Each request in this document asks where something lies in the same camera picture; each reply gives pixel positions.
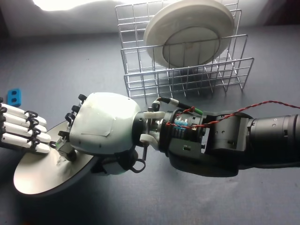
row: red wire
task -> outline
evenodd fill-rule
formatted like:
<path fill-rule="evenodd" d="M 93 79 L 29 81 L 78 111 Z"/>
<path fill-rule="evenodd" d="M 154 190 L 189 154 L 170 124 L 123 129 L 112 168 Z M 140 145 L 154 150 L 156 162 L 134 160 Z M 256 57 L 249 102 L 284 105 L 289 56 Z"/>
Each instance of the red wire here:
<path fill-rule="evenodd" d="M 201 124 L 201 125 L 195 125 L 195 126 L 189 126 L 189 127 L 188 127 L 188 126 L 179 126 L 179 125 L 176 125 L 176 124 L 170 123 L 170 122 L 167 122 L 166 125 L 168 125 L 168 126 L 169 126 L 169 125 L 172 125 L 172 126 L 174 126 L 174 127 L 180 127 L 180 128 L 207 128 L 207 127 L 208 127 L 209 125 L 211 125 L 211 124 L 219 123 L 220 121 L 225 120 L 225 119 L 228 119 L 229 117 L 232 117 L 232 116 L 234 116 L 235 114 L 240 113 L 240 112 L 242 112 L 242 111 L 244 111 L 244 110 L 246 110 L 246 109 L 253 108 L 253 107 L 256 107 L 256 106 L 259 106 L 259 105 L 262 105 L 262 104 L 266 104 L 266 103 L 278 103 L 278 104 L 281 104 L 281 105 L 285 105 L 285 106 L 289 106 L 289 107 L 292 107 L 292 108 L 300 109 L 299 106 L 289 105 L 289 104 L 283 103 L 283 102 L 278 102 L 278 101 L 265 101 L 265 102 L 261 102 L 261 103 L 258 103 L 258 104 L 254 104 L 254 105 L 247 106 L 247 107 L 245 107 L 245 108 L 241 108 L 241 109 L 239 109 L 238 111 L 236 111 L 236 112 L 234 112 L 234 113 L 232 113 L 232 114 L 226 115 L 225 117 L 223 117 L 223 118 L 221 118 L 221 119 L 219 119 L 219 120 L 212 121 L 212 122 L 205 123 L 205 124 Z M 193 111 L 195 111 L 195 107 L 194 107 L 194 106 L 191 107 L 190 109 L 184 110 L 182 113 L 193 112 Z"/>

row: metal wire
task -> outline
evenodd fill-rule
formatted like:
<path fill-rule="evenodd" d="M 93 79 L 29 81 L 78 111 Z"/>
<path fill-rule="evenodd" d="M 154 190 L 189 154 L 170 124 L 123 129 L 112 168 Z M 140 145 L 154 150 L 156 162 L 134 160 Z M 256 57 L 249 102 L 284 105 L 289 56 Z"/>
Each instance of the metal wire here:
<path fill-rule="evenodd" d="M 174 45 L 145 46 L 143 33 L 153 16 L 162 8 L 174 2 L 173 0 L 149 1 L 145 3 L 116 6 L 116 17 L 121 40 L 121 56 L 124 66 L 124 82 L 129 97 L 149 95 L 166 95 L 173 97 L 175 92 L 196 91 L 201 95 L 202 90 L 209 89 L 211 93 L 216 87 L 223 87 L 228 91 L 229 86 L 238 84 L 244 89 L 253 65 L 253 58 L 243 58 L 247 43 L 247 35 L 237 35 L 240 24 L 241 10 L 238 9 L 239 0 L 219 0 L 231 11 L 235 22 L 234 35 L 219 39 L 228 41 L 227 49 L 218 57 L 212 58 L 206 65 L 193 67 L 185 66 L 185 45 L 201 46 L 213 40 L 177 43 L 184 49 L 183 67 L 170 69 L 157 64 L 148 52 L 161 48 L 167 51 L 168 62 L 171 61 L 171 47 Z"/>

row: white plate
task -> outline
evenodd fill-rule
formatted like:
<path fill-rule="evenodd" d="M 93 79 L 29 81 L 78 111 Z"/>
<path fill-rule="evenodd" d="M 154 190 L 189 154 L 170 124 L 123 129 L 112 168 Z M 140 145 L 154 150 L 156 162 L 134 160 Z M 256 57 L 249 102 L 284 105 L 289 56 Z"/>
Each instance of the white plate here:
<path fill-rule="evenodd" d="M 149 56 L 166 68 L 197 66 L 218 57 L 230 42 L 230 38 L 220 38 L 231 36 L 233 30 L 233 16 L 221 3 L 182 0 L 161 9 L 150 20 L 144 42 L 151 46 L 203 41 L 147 48 Z"/>
<path fill-rule="evenodd" d="M 51 141 L 60 138 L 58 132 L 65 131 L 67 123 L 65 121 L 47 132 Z M 73 185 L 87 174 L 97 159 L 77 152 L 76 161 L 69 162 L 55 149 L 51 149 L 47 155 L 26 153 L 15 170 L 15 188 L 27 195 L 52 195 Z"/>

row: dish rack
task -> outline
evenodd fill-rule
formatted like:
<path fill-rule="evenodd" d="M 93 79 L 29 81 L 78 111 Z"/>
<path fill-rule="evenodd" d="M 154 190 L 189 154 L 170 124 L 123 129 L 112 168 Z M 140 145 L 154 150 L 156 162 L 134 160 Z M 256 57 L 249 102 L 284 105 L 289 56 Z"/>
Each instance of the dish rack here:
<path fill-rule="evenodd" d="M 201 95 L 205 89 L 214 93 L 216 87 L 223 87 L 227 92 L 233 85 L 239 85 L 243 90 L 254 58 L 243 58 L 248 36 L 237 35 L 241 18 L 241 10 L 238 9 L 239 0 L 220 0 L 232 13 L 235 23 L 233 36 L 219 39 L 221 42 L 230 39 L 223 53 L 208 64 L 192 67 L 184 65 L 184 55 L 181 68 L 163 67 L 148 55 L 147 49 L 154 52 L 155 48 L 167 48 L 170 56 L 171 45 L 146 46 L 143 41 L 143 34 L 149 21 L 159 10 L 173 2 L 173 0 L 160 0 L 119 5 L 115 8 L 128 97 L 144 96 L 147 101 L 146 97 L 149 95 L 173 97 L 177 92 L 183 92 L 185 96 L 189 92 Z M 213 40 L 176 45 L 185 48 L 185 45 L 201 46 L 209 41 Z"/>

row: table surface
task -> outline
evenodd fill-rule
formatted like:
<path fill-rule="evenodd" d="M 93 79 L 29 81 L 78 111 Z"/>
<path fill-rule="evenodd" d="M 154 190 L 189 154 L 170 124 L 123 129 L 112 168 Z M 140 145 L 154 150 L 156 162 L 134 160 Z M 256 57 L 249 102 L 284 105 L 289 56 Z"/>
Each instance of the table surface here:
<path fill-rule="evenodd" d="M 255 62 L 244 91 L 230 88 L 205 97 L 178 98 L 206 111 L 235 110 L 264 100 L 300 105 L 300 26 L 240 30 L 249 35 L 245 57 Z M 0 96 L 22 90 L 24 110 L 63 121 L 82 93 L 126 95 L 117 34 L 29 38 L 0 42 Z M 143 110 L 144 98 L 135 98 Z M 162 110 L 171 109 L 163 106 Z M 253 117 L 299 113 L 270 104 L 250 109 Z M 13 173 L 22 157 L 0 149 L 0 224 L 298 224 L 298 168 L 241 171 L 232 178 L 208 178 L 174 169 L 150 150 L 140 173 L 97 177 L 50 197 L 17 193 Z"/>

